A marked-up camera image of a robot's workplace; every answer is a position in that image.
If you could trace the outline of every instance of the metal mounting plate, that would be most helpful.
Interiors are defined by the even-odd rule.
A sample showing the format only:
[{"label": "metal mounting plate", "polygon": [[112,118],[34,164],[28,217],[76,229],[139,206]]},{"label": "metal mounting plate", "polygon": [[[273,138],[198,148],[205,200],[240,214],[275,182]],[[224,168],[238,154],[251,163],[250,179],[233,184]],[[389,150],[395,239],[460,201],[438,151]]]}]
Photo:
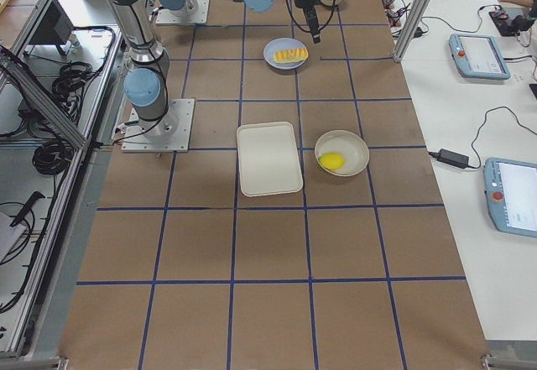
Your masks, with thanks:
[{"label": "metal mounting plate", "polygon": [[[170,99],[168,114],[174,114],[178,120],[178,127],[171,135],[159,138],[148,138],[138,135],[134,138],[125,139],[121,150],[123,152],[188,152],[190,130],[192,129],[192,117],[194,116],[194,99]],[[129,121],[138,120],[138,114],[131,111]],[[138,125],[128,127],[125,137],[141,133]]]},{"label": "metal mounting plate", "polygon": [[157,25],[181,26],[187,24],[205,24],[209,14],[210,0],[197,0],[198,8],[194,13],[186,13],[185,16],[176,16],[169,9],[161,9],[157,16]]}]

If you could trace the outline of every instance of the red button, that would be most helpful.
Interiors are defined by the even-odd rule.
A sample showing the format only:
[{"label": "red button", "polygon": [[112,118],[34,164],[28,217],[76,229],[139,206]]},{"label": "red button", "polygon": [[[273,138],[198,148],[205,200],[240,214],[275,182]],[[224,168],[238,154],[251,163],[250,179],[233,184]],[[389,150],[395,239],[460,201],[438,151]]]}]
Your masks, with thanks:
[{"label": "red button", "polygon": [[493,192],[493,200],[501,201],[502,199],[503,199],[503,192],[500,192],[500,191]]}]

